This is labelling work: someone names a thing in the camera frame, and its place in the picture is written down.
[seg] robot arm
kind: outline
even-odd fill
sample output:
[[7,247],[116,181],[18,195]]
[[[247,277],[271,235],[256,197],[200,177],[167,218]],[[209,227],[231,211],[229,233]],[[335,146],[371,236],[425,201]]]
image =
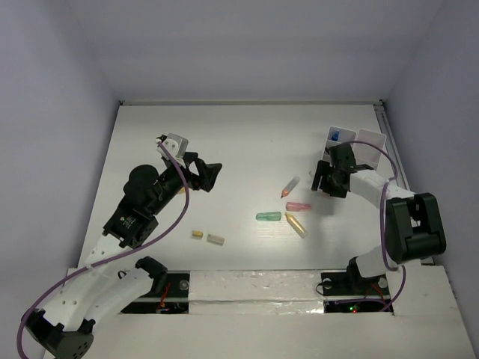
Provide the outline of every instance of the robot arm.
[[[331,164],[318,162],[311,190],[319,188],[340,198],[345,198],[350,191],[380,208],[382,190],[388,180],[368,165],[357,165],[350,144],[330,147],[329,155]],[[385,199],[385,249],[391,268],[444,253],[445,234],[434,196],[389,185]],[[361,282],[369,286],[387,271],[381,246],[352,258],[347,271],[350,286],[358,286]]]
[[[70,279],[61,291],[26,319],[33,338],[57,359],[80,359],[89,350],[99,322],[120,312],[139,296],[159,293],[166,281],[167,268],[150,257],[140,259],[135,268],[118,279],[125,269],[123,260],[91,268],[93,263],[141,247],[158,226],[156,215],[183,187],[177,169],[168,160],[165,148],[178,163],[188,186],[206,192],[213,188],[221,164],[206,165],[197,153],[186,152],[188,141],[168,134],[156,139],[166,170],[141,165],[133,169],[123,187],[124,197],[104,226],[103,235],[85,261],[86,272]],[[198,175],[189,170],[195,163]]]

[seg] white enclosure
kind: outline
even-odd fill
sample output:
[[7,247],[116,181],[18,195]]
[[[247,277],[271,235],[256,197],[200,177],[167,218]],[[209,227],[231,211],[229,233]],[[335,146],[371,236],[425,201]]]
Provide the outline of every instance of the white enclosure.
[[[110,343],[130,329],[153,340],[165,324],[171,333],[184,329],[189,344],[171,356],[185,358],[205,346],[211,358],[223,358],[235,336],[252,358],[258,353],[262,358],[338,357],[338,350],[348,358],[343,341],[324,349],[334,328],[351,335],[364,329],[351,348],[368,357],[374,352],[367,340],[373,340],[384,357],[471,358],[461,314],[478,352],[476,0],[0,2],[2,357],[16,358],[16,326],[27,307],[85,258],[118,204],[132,166],[150,163],[161,170],[153,140],[162,133],[185,135],[190,150],[206,162],[225,165],[212,193],[194,193],[185,221],[154,249],[170,269],[339,269],[352,255],[370,249],[379,235],[377,212],[368,203],[360,211],[363,200],[355,196],[342,201],[309,197],[308,171],[330,126],[385,133],[411,190],[438,198],[448,241],[438,258],[445,272],[439,266],[433,273],[424,266],[414,271],[396,317],[325,315],[328,322],[318,322],[218,316],[160,323],[155,316],[144,321],[121,316],[98,337],[105,344],[92,349],[91,357],[130,358],[131,342],[125,340],[115,351],[109,351]],[[380,99],[385,112],[378,107],[375,113],[370,104]],[[196,105],[198,100],[327,100],[335,105],[288,102],[235,111],[214,105],[126,106],[150,100]],[[386,160],[378,171],[391,173]],[[272,235],[267,223],[254,220],[256,212],[283,210],[277,187],[295,175],[302,181],[292,196],[314,205],[313,212],[298,215],[309,229],[306,239],[286,222]],[[226,199],[231,213],[225,211]],[[178,195],[161,213],[160,228],[171,223],[182,200]],[[192,229],[214,231],[225,244],[192,242],[186,238]],[[397,280],[391,277],[391,282],[397,290]],[[281,345],[268,348],[258,336],[263,331],[275,334],[271,346]],[[231,337],[217,339],[223,333]],[[174,339],[170,334],[165,341]],[[287,337],[296,340],[292,352],[285,346]],[[23,342],[30,358],[43,356],[29,335]],[[218,342],[225,346],[214,346]],[[145,346],[142,354],[157,351],[155,345]]]

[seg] white panel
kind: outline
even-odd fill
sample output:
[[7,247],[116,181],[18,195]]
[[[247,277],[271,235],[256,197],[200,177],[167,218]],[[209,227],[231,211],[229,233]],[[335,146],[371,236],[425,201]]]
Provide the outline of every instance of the white panel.
[[144,269],[133,268],[115,285],[104,292],[97,293],[97,300],[85,314],[86,320],[94,320],[93,335],[102,325],[119,314],[127,305],[151,290],[153,279]]
[[379,99],[441,1],[70,4],[122,99]]
[[318,301],[320,271],[192,271],[190,301]]
[[[379,214],[366,200],[311,192],[308,172],[316,167],[330,126],[379,131],[371,105],[124,106],[120,108],[97,192],[81,260],[123,197],[129,172],[142,164],[164,164],[155,138],[177,133],[206,162],[223,164],[210,192],[194,192],[180,225],[150,255],[170,270],[343,269],[379,244]],[[391,176],[386,159],[379,174]],[[294,176],[301,182],[280,199]],[[284,211],[287,201],[311,203],[297,214],[309,235],[301,239],[283,218],[256,221],[257,212]],[[157,216],[158,236],[178,216],[184,194]],[[223,246],[192,240],[201,230],[225,238]]]
[[290,315],[323,314],[322,301],[217,301],[189,302],[189,314],[202,315]]
[[177,359],[475,359],[458,312],[425,317],[387,313],[121,315],[95,336],[86,358],[159,355]]
[[[384,143],[386,142],[386,135],[360,129],[356,140],[368,142],[369,144],[373,144],[382,149],[384,147]],[[382,156],[379,151],[370,146],[366,146],[365,144],[355,144],[353,149],[356,155],[356,163],[358,165],[365,163],[370,165],[374,170],[377,169],[377,163]]]
[[[388,273],[391,292],[399,289],[402,273]],[[457,303],[442,266],[421,266],[419,261],[406,267],[406,285],[394,305],[398,316],[440,316],[448,311],[458,311]]]

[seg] small cylinder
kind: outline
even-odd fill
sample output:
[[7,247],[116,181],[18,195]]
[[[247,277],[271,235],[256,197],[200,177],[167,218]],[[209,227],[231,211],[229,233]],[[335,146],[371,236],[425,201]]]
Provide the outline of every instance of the small cylinder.
[[263,212],[256,215],[257,221],[280,221],[281,212]]
[[332,134],[331,141],[339,141],[339,131],[335,131],[335,133]]
[[290,213],[284,213],[284,216],[286,217],[287,223],[290,224],[290,226],[296,231],[296,233],[298,233],[301,238],[306,238],[308,232],[298,222],[294,215],[291,215]]
[[192,236],[195,238],[203,238],[203,232],[199,230],[193,230],[192,231]]
[[214,236],[213,234],[209,234],[207,237],[207,242],[213,243],[215,245],[223,245],[225,243],[225,239],[223,237]]
[[291,212],[307,212],[311,211],[311,204],[288,202],[286,203],[286,210]]
[[281,191],[281,198],[288,196],[289,193],[291,193],[292,190],[296,187],[296,185],[299,183],[300,178],[298,176],[295,176],[287,185],[284,187],[283,191]]

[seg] purple cable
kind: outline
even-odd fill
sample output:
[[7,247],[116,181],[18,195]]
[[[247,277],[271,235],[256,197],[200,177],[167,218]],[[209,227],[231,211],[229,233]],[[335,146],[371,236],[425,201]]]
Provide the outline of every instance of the purple cable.
[[[378,146],[375,146],[373,144],[370,144],[369,142],[364,142],[364,141],[348,141],[348,142],[343,142],[341,144],[365,144],[366,146],[372,147],[375,150],[378,150],[383,154],[391,163],[392,166],[392,171],[394,176],[388,179],[388,182],[384,184],[382,187],[382,192],[381,192],[381,199],[379,203],[379,230],[381,232],[381,254],[382,254],[382,261],[384,262],[384,266],[389,270],[389,271],[397,271],[397,268],[393,268],[389,265],[388,263],[388,254],[386,252],[386,238],[385,238],[385,210],[384,210],[384,204],[385,204],[385,198],[386,198],[386,193],[388,191],[388,185],[390,181],[396,180],[397,179],[397,166],[394,163],[394,160],[392,157],[390,157],[389,154],[387,154],[386,151],[383,149],[379,148]],[[385,305],[380,311],[384,312],[387,310],[399,297],[401,292],[404,289],[404,285],[406,284],[406,267],[402,266],[403,268],[403,280],[401,282],[401,285],[399,287],[399,290],[397,291],[396,295],[389,301],[387,305]],[[352,303],[352,301],[338,301],[340,303]],[[363,299],[362,301],[378,301],[377,299]]]
[[[189,205],[189,190],[188,190],[188,183],[186,181],[186,178],[183,174],[183,172],[181,171],[181,168],[180,166],[177,164],[176,160],[174,159],[174,157],[165,149],[165,147],[160,143],[158,143],[158,146],[163,150],[163,153],[168,157],[168,159],[170,160],[170,162],[172,163],[172,165],[174,166],[174,168],[177,170],[178,174],[180,175],[180,178],[181,178],[181,182],[183,183],[183,186],[185,188],[185,195],[186,195],[186,199],[185,199],[185,205],[183,207],[183,210],[181,211],[180,215],[178,216],[178,218],[176,219],[175,222],[173,222],[173,224],[168,227],[165,232],[163,232],[162,234],[160,234],[159,236],[157,236],[155,239],[149,241],[147,244],[145,245],[142,245],[141,247],[138,247],[136,249],[133,249],[131,251],[127,251],[125,253],[122,253],[122,254],[117,254],[116,256],[113,256],[113,257],[109,257],[109,258],[106,258],[104,260],[99,260],[98,262],[95,262],[95,263],[92,263],[91,266],[96,268],[98,266],[101,266],[103,264],[106,264],[106,263],[110,263],[110,262],[113,262],[114,260],[119,260],[121,258],[124,258],[124,257],[127,257],[127,256],[130,256],[134,253],[137,253],[139,251],[142,251],[148,247],[150,247],[151,245],[154,245],[155,243],[157,243],[160,239],[164,238],[165,236],[167,236],[181,221],[181,219],[183,218],[183,216],[186,214],[186,210],[188,209],[188,205]],[[22,321],[20,322],[20,326],[18,328],[18,331],[16,333],[16,350],[18,351],[18,354],[19,356],[22,358],[22,359],[28,359],[28,357],[26,356],[25,352],[23,351],[23,346],[22,346],[22,335],[23,335],[23,330],[25,329],[25,326],[26,326],[26,323],[27,323],[27,319],[28,317],[30,316],[30,314],[35,310],[35,308],[42,302],[45,300],[46,297],[48,297],[55,289],[57,289],[58,287],[62,286],[63,284],[65,284],[67,281],[69,281],[70,279],[76,277],[77,275],[80,275],[81,273],[84,273],[88,270],[87,267],[83,267],[81,269],[79,269],[78,271],[75,271],[74,273],[72,274],[69,274],[68,276],[66,276],[65,278],[63,278],[62,280],[58,281],[56,284],[54,284],[52,287],[50,287],[49,289],[47,289],[46,292],[44,292],[32,305],[31,307],[29,307],[27,309],[27,311],[25,312],[25,314],[23,314],[23,317],[22,317]]]
[[375,150],[378,150],[379,152],[381,152],[381,154],[383,154],[391,163],[392,172],[393,172],[394,176],[389,178],[388,182],[386,182],[384,184],[384,187],[382,187],[381,200],[379,202],[379,230],[381,232],[381,253],[382,253],[382,261],[384,262],[384,266],[390,271],[397,271],[397,268],[392,268],[388,263],[388,257],[387,257],[388,255],[387,255],[387,252],[386,252],[385,224],[384,224],[384,220],[385,220],[384,219],[384,217],[385,217],[384,202],[385,202],[385,198],[386,198],[386,192],[388,191],[389,181],[393,181],[393,180],[397,179],[397,166],[394,163],[394,160],[392,159],[392,157],[390,157],[390,155],[387,154],[386,151],[379,148],[378,146],[375,146],[373,144],[370,144],[370,143],[364,142],[364,141],[348,141],[348,142],[343,142],[342,144],[365,144],[365,145],[370,146],[370,147],[374,148]]

